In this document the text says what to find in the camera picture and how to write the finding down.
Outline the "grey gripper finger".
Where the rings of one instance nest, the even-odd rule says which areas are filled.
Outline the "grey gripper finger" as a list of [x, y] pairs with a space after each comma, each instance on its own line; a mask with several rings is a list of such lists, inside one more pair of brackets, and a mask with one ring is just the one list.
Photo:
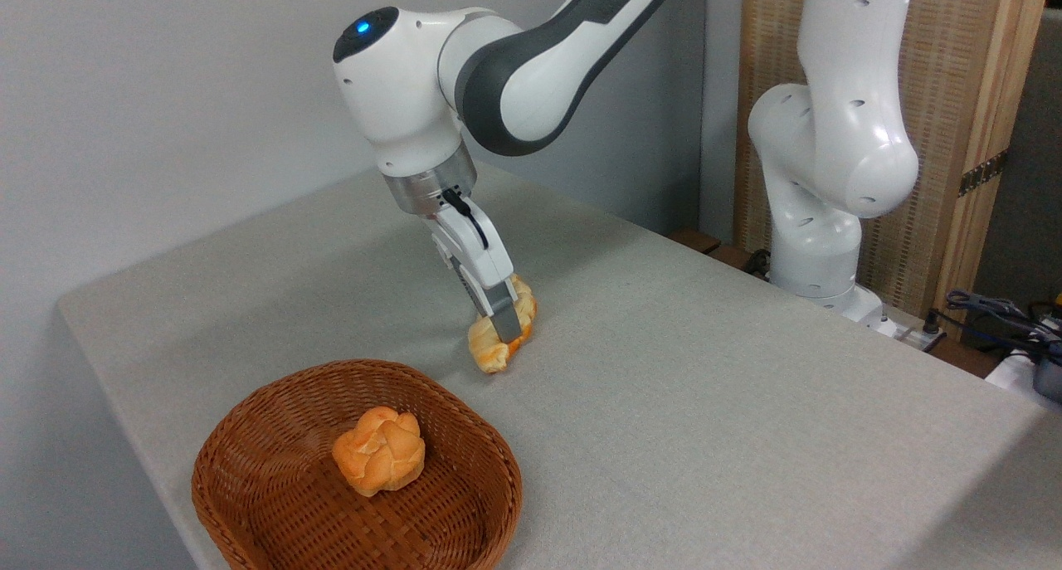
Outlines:
[[512, 284], [497, 284], [486, 291], [490, 305], [490, 322], [501, 343], [512, 343], [521, 336], [521, 323], [517, 314], [519, 301]]
[[455, 274], [459, 276], [461, 283], [464, 286], [464, 290], [472, 298], [475, 309], [480, 316], [492, 316], [492, 305], [490, 305], [489, 295], [482, 289], [482, 286], [475, 279], [475, 277], [461, 264], [461, 261], [456, 259], [455, 256], [449, 256], [449, 265], [455, 271]]

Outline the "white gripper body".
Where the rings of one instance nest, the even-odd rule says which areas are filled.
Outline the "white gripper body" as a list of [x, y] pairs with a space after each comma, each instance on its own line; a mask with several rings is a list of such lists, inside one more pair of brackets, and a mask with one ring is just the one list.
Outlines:
[[449, 256], [455, 256], [486, 293], [508, 281], [514, 265], [485, 211], [470, 198], [464, 198], [463, 203], [470, 208], [470, 215], [446, 206], [427, 218], [427, 226], [444, 263], [451, 267]]

